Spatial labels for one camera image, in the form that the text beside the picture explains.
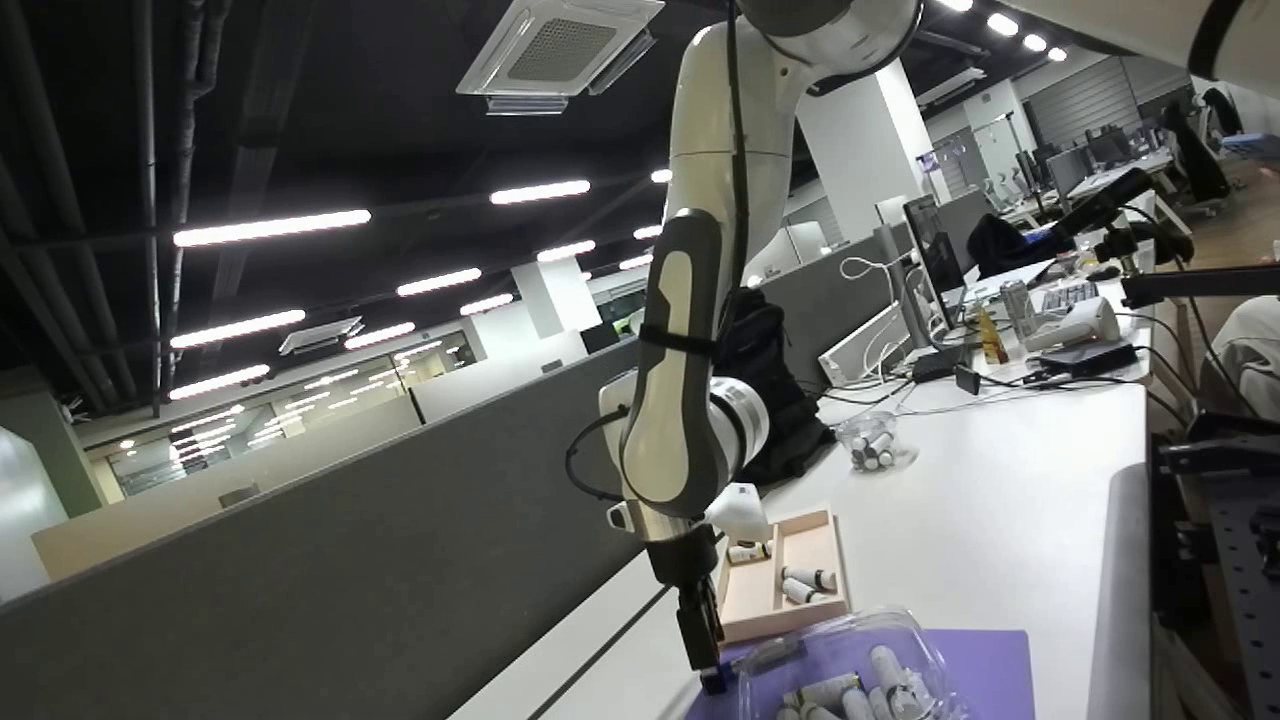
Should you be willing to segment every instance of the table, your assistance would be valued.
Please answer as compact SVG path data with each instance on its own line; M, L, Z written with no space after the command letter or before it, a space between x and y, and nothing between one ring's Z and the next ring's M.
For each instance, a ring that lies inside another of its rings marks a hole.
M825 399L825 422L856 416ZM856 614L909 609L923 629L1021 629L1042 720L1148 718L1146 388L899 397L916 466L856 477L837 447L769 513L834 510ZM635 558L456 718L529 718L654 595ZM698 679L663 595L548 718L679 718Z
M1154 180L1160 180L1160 175L1172 170L1172 151L1167 151L1167 150L1160 150L1160 151L1148 151L1148 155L1128 160L1128 166L1120 166L1120 170L1108 170L1108 171L1084 175L1067 197L1081 206L1084 197L1093 197L1093 191L1101 191L1101 188L1118 185L1118 180L1120 180L1123 171L1132 171L1132 170L1141 170L1141 171L1148 171Z

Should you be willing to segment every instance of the air conditioning vent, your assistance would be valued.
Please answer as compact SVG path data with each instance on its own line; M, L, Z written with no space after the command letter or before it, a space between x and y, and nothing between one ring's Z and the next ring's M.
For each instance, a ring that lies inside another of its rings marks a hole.
M460 96L581 96L663 0L513 0Z

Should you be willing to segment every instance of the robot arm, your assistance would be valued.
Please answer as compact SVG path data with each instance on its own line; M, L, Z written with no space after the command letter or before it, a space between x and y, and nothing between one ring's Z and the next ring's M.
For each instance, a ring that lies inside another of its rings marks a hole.
M601 397L606 414L630 404L630 429L609 440L624 492L612 522L643 542L657 582L679 594L687 666L709 688L724 679L709 504L769 436L762 397L714 379L724 303L780 227L801 92L889 66L919 0L757 0L744 12L685 52L642 369Z

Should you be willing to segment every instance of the monitor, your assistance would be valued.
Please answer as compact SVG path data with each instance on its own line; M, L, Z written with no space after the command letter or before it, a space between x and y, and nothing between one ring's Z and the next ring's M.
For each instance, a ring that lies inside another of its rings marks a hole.
M974 268L968 236L993 212L984 191L956 197L938 209L938 227L948 236L962 278Z

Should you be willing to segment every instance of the small box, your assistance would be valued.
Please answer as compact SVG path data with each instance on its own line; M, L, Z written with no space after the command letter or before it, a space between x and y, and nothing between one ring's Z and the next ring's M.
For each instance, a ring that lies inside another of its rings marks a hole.
M825 569L837 572L834 594L818 594L811 603L788 603L780 590L786 569ZM744 644L762 638L786 638L837 618L847 618L847 576L841 552L841 526L834 513L801 513L772 526L772 552L762 565L716 569L716 602L724 644Z

